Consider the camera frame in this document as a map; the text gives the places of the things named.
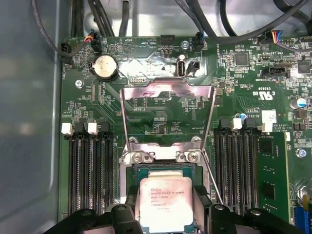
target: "black cable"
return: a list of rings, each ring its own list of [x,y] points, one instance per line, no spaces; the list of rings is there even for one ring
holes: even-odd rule
[[[201,27],[198,19],[193,14],[193,12],[189,9],[189,7],[185,4],[183,0],[175,0],[175,2],[179,5],[179,7],[193,20],[194,24],[200,31],[200,33],[204,33],[204,29]]]
[[[291,6],[288,2],[286,2],[286,0],[273,0],[273,1],[277,6],[277,8],[284,13],[288,12],[290,9],[293,8],[293,6]],[[292,16],[304,24],[309,36],[312,35],[312,21],[309,16],[307,16],[300,10],[295,12]]]
[[[234,32],[233,28],[230,25],[228,16],[226,14],[226,0],[220,0],[220,16],[221,22],[225,31],[229,34],[230,37],[237,37],[237,34]]]
[[[86,42],[82,42],[81,44],[79,44],[71,53],[65,53],[63,51],[61,51],[60,49],[58,49],[53,42],[51,41],[51,39],[49,38],[47,32],[44,29],[44,26],[42,24],[40,15],[39,15],[39,10],[38,10],[38,4],[37,4],[37,0],[31,0],[31,5],[33,7],[33,13],[34,13],[34,17],[36,20],[36,24],[40,30],[40,33],[42,34],[42,36],[44,37],[45,41],[47,42],[48,46],[50,46],[54,51],[56,51],[59,55],[66,57],[66,58],[70,58],[72,56],[75,56],[76,54],[79,53],[80,50],[82,50],[82,48],[86,45]]]
[[[109,37],[114,37],[115,36],[114,31],[112,29],[111,23],[109,22],[107,13],[104,10],[104,7],[103,7],[101,1],[100,0],[94,0],[94,3],[96,4],[96,8],[97,8],[98,14],[102,18],[106,34]]]
[[[285,49],[285,50],[289,50],[289,51],[292,51],[292,52],[295,52],[295,53],[304,53],[304,52],[312,52],[312,48],[310,49],[296,49],[296,48],[292,48],[292,47],[289,47],[287,45],[284,45],[280,42],[278,42],[276,45],[278,45],[279,47]]]
[[[96,21],[96,23],[97,23],[99,32],[101,33],[101,35],[102,35],[103,37],[106,37],[107,34],[106,34],[106,31],[105,31],[105,26],[104,26],[104,24],[103,24],[103,21],[102,21],[101,17],[99,16],[99,13],[98,13],[98,11],[97,11],[96,6],[95,6],[94,3],[93,3],[93,0],[88,0],[88,4],[89,4],[89,6],[90,6],[90,8],[91,8],[92,14],[93,14],[94,19],[95,19],[95,21]]]
[[[127,34],[128,22],[130,16],[130,6],[128,1],[122,2],[122,17],[121,17],[121,24],[119,28],[119,36],[125,37]]]
[[[291,17],[297,10],[299,10],[302,6],[304,6],[309,0],[300,0],[295,6],[293,6],[292,9],[290,9],[287,13],[283,14],[279,18],[275,19],[271,23],[244,35],[238,36],[238,37],[218,37],[210,24],[208,23],[199,3],[198,0],[186,0],[188,6],[193,11],[193,13],[196,15],[198,21],[200,22],[201,26],[207,33],[207,35],[213,40],[215,43],[218,43],[220,45],[229,45],[229,44],[237,44],[242,41],[245,41],[250,38],[255,38],[258,35],[263,34],[266,31],[270,31],[283,23],[285,20],[287,20],[289,17]]]
[[[83,0],[76,1],[77,1],[77,12],[76,12],[77,37],[83,37]]]
[[[71,22],[71,31],[70,31],[70,36],[73,38],[75,38],[77,36],[76,12],[77,12],[77,0],[73,0],[72,22]]]

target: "orange wire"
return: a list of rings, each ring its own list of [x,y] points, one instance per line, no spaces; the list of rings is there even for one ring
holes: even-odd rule
[[[271,34],[272,34],[273,42],[274,42],[274,44],[276,44],[276,35],[275,35],[275,31],[272,31]]]
[[[92,40],[93,40],[93,36],[86,36],[83,41],[84,42],[90,42]]]

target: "black dimm slot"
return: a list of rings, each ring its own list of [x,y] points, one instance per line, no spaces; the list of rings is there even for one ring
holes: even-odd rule
[[[252,207],[258,208],[259,207],[259,200],[258,200],[258,191],[257,191],[257,163],[256,163],[256,156],[257,156],[257,138],[256,136],[251,133],[249,137],[249,152],[250,152],[250,171],[251,171],[251,191],[252,191]]]
[[[233,152],[232,152],[232,136],[227,136],[227,155],[228,155],[228,165],[227,165],[227,171],[228,171],[228,189],[229,189],[229,198],[228,198],[228,205],[230,207],[233,207],[234,205],[234,170],[233,170]]]
[[[239,188],[240,188],[240,213],[244,214],[246,210],[246,184],[245,177],[245,154],[243,136],[237,134],[237,151],[238,151],[238,172],[239,172]]]
[[[228,190],[228,171],[227,171],[227,137],[225,134],[221,136],[221,179],[223,190],[223,202],[228,204],[229,190]]]
[[[93,160],[94,160],[94,140],[90,140],[89,144],[89,208],[94,209],[93,207],[93,189],[94,189],[94,168],[93,168]]]
[[[83,171],[83,197],[81,207],[83,209],[89,208],[89,187],[90,187],[90,158],[89,158],[89,140],[83,141],[82,156],[83,164],[81,165]]]
[[[75,184],[76,184],[76,197],[75,197],[75,209],[76,210],[80,210],[81,209],[81,198],[82,198],[82,194],[81,194],[81,187],[82,187],[82,175],[81,173],[81,159],[82,159],[82,155],[81,155],[81,148],[82,148],[82,143],[83,140],[79,139],[78,143],[77,143],[77,151],[76,151],[76,169],[75,169]]]
[[[93,209],[100,215],[102,210],[102,141],[96,139],[93,142]]]
[[[105,207],[114,203],[114,156],[112,152],[111,140],[104,140],[105,145]]]
[[[233,152],[233,178],[234,178],[234,206],[235,206],[235,212],[237,214],[240,213],[240,184],[239,184],[239,165],[238,165],[238,146],[237,146],[237,136],[235,133],[232,134],[232,152]]]
[[[69,153],[68,153],[68,214],[76,211],[77,207],[77,141],[69,140]]]
[[[214,144],[214,161],[215,161],[214,174],[215,174],[217,189],[219,189],[220,195],[221,195],[221,197],[223,197],[223,191],[222,191],[222,187],[221,187],[221,168],[220,168],[221,167],[221,162],[220,162],[221,145],[220,145],[220,141],[221,141],[221,136],[219,136],[219,135],[215,136],[215,139],[214,139],[214,143],[215,143]]]
[[[246,188],[246,208],[252,208],[252,191],[251,191],[251,170],[250,170],[250,147],[248,131],[244,134],[244,163],[245,163],[245,188]]]

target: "green circuit board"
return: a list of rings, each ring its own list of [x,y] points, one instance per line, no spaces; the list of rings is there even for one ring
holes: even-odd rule
[[[89,64],[96,57],[90,45],[74,56],[73,64],[62,66],[61,122],[85,125],[96,121],[110,125],[112,155],[109,166],[112,168],[110,189],[113,202],[120,202],[118,158],[125,146],[119,90],[145,86],[155,78],[174,77],[177,58],[184,55],[186,67],[193,61],[200,63],[200,68],[184,79],[193,86],[216,88],[206,145],[213,168],[216,164],[215,135],[220,129],[220,119],[231,122],[239,114],[245,114],[254,120],[255,131],[264,118],[273,123],[270,134],[260,131],[255,135],[253,171],[249,168],[242,173],[255,173],[256,206],[293,223],[292,207],[300,203],[303,194],[312,193],[310,54],[294,54],[272,44],[259,44],[256,39],[231,46],[219,46],[207,39],[199,52],[195,51],[194,37],[174,37],[172,40],[171,44],[163,44],[161,37],[102,38],[102,54],[112,56],[118,63],[119,75],[112,82],[101,82],[90,72]],[[72,38],[68,44],[75,47],[81,41]],[[183,41],[188,42],[188,49],[181,48]],[[296,38],[282,41],[289,45],[301,43]],[[287,73],[266,73],[266,69],[276,66],[286,68]],[[75,86],[77,80],[83,82],[83,87]],[[303,97],[307,102],[301,113],[290,107],[290,102],[297,97]],[[125,106],[131,137],[136,137],[139,142],[171,145],[202,136],[210,102],[206,98],[180,98],[163,93],[159,97],[132,99]],[[72,170],[68,166],[71,145],[63,135],[61,138],[60,220],[70,213],[68,194]],[[298,157],[298,149],[305,150],[307,155]],[[236,163],[240,170],[243,164]],[[101,183],[105,187],[105,174]],[[216,199],[213,187],[212,198]]]

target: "metal socket retention frame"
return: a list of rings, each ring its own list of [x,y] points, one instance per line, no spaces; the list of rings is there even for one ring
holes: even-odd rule
[[[126,109],[125,109],[125,101],[131,100],[133,98],[156,98],[162,92],[174,92],[178,97],[204,97],[208,98],[212,101],[211,108],[208,110],[207,119],[205,121],[204,131],[203,131],[203,138],[200,142],[200,150],[205,149],[207,136],[209,132],[209,126],[213,114],[213,109],[215,105],[215,88],[213,86],[203,85],[203,86],[190,86],[187,81],[182,78],[178,77],[171,77],[171,78],[155,78],[154,80],[150,81],[148,85],[144,87],[125,87],[120,90],[120,103],[121,103],[121,114],[123,120],[123,126],[125,131],[126,137],[126,147],[128,152],[144,152],[145,154],[151,156],[149,152],[146,151],[147,148],[153,147],[158,148],[160,147],[158,144],[151,143],[151,144],[140,144],[135,142],[129,141],[129,134],[128,134],[128,125],[127,125],[127,116],[126,116]],[[189,149],[198,149],[198,142],[176,142],[172,146],[166,146],[162,148],[182,148],[184,151],[188,151]]]
[[[139,143],[129,140],[128,125],[125,101],[133,98],[156,98],[162,92],[174,92],[178,97],[204,97],[211,101],[211,107],[208,110],[202,138],[192,139],[186,142],[175,142],[171,146],[160,146],[157,143]],[[214,175],[209,165],[209,158],[205,150],[206,141],[209,132],[209,126],[215,105],[215,88],[208,85],[190,86],[187,81],[180,77],[155,78],[144,87],[125,87],[120,90],[121,114],[126,137],[126,145],[122,156],[120,157],[120,201],[124,202],[126,198],[126,168],[135,163],[151,163],[154,159],[176,159],[176,162],[186,162],[189,153],[199,153],[200,157],[193,160],[193,163],[201,164],[204,161],[204,185],[209,189],[209,178],[216,188],[216,193],[222,203],[221,196],[216,187]],[[181,154],[184,154],[184,161],[181,160]]]

